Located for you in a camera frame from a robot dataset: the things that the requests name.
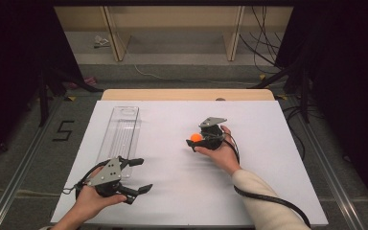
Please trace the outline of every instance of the orange ball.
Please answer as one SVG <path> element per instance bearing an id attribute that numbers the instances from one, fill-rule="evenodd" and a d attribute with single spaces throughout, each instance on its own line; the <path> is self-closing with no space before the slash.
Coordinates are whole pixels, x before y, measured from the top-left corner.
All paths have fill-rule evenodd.
<path id="1" fill-rule="evenodd" d="M 202 135 L 199 133 L 194 133 L 193 135 L 191 135 L 190 138 L 193 142 L 198 142 L 198 141 L 202 141 Z"/>

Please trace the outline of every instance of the transparent plastic box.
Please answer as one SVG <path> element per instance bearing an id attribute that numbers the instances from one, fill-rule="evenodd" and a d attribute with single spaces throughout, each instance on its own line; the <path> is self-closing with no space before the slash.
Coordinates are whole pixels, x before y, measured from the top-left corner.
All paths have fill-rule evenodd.
<path id="1" fill-rule="evenodd" d="M 97 164 L 118 156 L 133 159 L 136 153 L 141 123 L 139 107 L 114 107 L 103 138 Z M 127 165 L 122 170 L 122 177 L 128 178 L 131 174 L 132 168 Z"/>

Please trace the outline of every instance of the floor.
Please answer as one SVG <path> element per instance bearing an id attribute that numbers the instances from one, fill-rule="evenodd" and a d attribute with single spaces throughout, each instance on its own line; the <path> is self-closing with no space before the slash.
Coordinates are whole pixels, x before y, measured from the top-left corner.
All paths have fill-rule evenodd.
<path id="1" fill-rule="evenodd" d="M 76 60 L 85 77 L 95 77 L 99 88 L 245 88 L 278 72 L 256 57 L 240 41 L 236 59 L 227 61 L 220 34 L 134 34 L 128 54 L 116 62 L 109 47 L 94 48 L 95 36 L 104 32 L 67 33 Z M 269 34 L 272 47 L 281 34 Z M 253 48 L 256 40 L 242 34 Z M 268 60 L 266 45 L 258 52 Z M 285 95 L 283 80 L 269 89 L 283 109 L 299 103 L 298 93 Z M 8 151 L 0 152 L 0 229 L 38 229 L 50 224 L 95 102 L 101 93 L 70 89 L 64 98 L 50 100 L 50 117 L 39 127 L 38 97 L 11 131 Z M 314 229 L 368 229 L 368 191 L 343 149 L 315 106 L 310 123 L 285 111 L 295 144 L 311 179 L 329 225 Z M 58 132 L 58 128 L 70 130 Z M 81 229 L 99 229 L 84 225 Z"/>

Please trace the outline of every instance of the beige sleeve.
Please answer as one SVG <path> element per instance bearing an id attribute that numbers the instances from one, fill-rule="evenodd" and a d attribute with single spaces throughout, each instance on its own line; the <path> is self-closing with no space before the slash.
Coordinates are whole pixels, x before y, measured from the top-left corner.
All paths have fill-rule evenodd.
<path id="1" fill-rule="evenodd" d="M 232 181 L 239 189 L 252 194 L 278 197 L 259 176 L 246 170 L 232 174 Z M 309 227 L 288 207 L 273 202 L 242 197 L 249 216 L 257 230 L 300 230 Z"/>

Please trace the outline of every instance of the white table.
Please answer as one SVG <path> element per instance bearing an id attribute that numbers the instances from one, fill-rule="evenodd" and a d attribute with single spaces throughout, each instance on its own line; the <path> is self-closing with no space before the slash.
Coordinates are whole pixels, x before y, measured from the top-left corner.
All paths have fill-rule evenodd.
<path id="1" fill-rule="evenodd" d="M 328 224 L 300 155 L 275 101 L 99 101 L 64 187 L 72 187 L 96 163 L 114 106 L 138 106 L 142 125 L 133 168 L 124 185 L 153 184 L 132 205 L 105 208 L 87 223 L 124 227 L 244 227 L 252 221 L 230 177 L 185 142 L 207 117 L 228 119 L 238 143 L 241 166 L 268 182 L 300 209 L 313 226 Z M 57 222 L 74 204 L 62 195 L 53 215 Z"/>

